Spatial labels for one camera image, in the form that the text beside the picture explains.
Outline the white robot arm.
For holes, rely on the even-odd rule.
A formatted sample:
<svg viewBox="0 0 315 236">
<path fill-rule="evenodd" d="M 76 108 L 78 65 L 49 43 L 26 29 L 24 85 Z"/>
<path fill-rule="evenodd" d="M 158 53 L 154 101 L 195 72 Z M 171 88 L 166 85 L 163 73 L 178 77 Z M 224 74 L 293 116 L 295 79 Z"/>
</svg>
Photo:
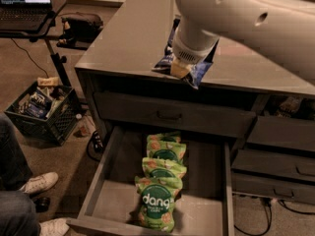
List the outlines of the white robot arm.
<svg viewBox="0 0 315 236">
<path fill-rule="evenodd" d="M 175 57 L 203 60 L 223 36 L 308 82 L 315 79 L 315 6 L 300 0 L 175 0 L 181 15 Z"/>
</svg>

